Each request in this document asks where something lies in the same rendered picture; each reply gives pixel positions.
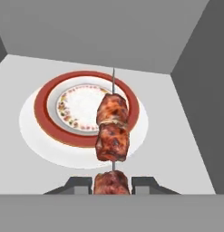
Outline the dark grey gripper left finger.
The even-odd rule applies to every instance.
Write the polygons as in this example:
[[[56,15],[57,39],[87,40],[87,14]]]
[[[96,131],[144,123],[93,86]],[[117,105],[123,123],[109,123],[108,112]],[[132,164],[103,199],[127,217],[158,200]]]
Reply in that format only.
[[[70,177],[64,186],[46,192],[46,195],[92,195],[91,177]]]

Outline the red rimmed floral plate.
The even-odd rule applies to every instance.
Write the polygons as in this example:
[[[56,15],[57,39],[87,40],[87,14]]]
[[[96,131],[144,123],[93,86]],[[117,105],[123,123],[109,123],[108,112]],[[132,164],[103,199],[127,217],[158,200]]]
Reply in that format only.
[[[69,72],[49,81],[35,98],[34,116],[53,139],[92,148],[98,134],[97,109],[104,95],[112,92],[126,101],[128,128],[133,129],[140,111],[136,95],[124,82],[96,71]]]

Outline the white round microwave turntable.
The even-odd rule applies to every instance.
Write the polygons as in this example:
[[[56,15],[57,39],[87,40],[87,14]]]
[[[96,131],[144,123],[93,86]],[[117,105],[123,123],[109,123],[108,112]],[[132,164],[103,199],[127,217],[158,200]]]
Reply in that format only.
[[[41,129],[34,116],[34,100],[40,90],[38,88],[26,99],[19,115],[20,132],[28,147],[44,160],[66,168],[98,169],[110,166],[109,161],[97,160],[95,149],[68,146],[51,138]],[[139,119],[131,131],[128,158],[142,145],[149,129],[148,114],[141,101],[139,106]]]

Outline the brown kebab skewer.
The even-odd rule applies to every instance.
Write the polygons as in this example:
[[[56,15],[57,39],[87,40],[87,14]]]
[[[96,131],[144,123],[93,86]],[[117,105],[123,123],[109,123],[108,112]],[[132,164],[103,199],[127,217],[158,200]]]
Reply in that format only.
[[[128,118],[128,108],[123,97],[115,92],[106,93],[97,110],[99,134],[95,150],[98,160],[112,163],[112,170],[96,175],[94,195],[130,194],[127,177],[115,168],[116,161],[126,160],[130,146]]]

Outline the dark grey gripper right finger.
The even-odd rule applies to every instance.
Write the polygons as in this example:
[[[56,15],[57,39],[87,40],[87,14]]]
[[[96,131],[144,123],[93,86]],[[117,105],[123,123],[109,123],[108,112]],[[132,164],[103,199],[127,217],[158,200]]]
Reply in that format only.
[[[169,188],[165,188],[159,185],[154,177],[132,177],[131,178],[132,195],[138,195],[141,192],[150,195],[155,195],[155,194],[178,195],[178,192],[175,192]]]

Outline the grey microwave oven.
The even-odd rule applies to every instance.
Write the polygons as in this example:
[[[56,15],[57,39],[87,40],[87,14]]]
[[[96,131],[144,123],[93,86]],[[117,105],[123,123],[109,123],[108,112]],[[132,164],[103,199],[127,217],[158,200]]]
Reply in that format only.
[[[116,72],[149,117],[121,169],[224,194],[224,0],[0,0],[23,92],[76,65]]]

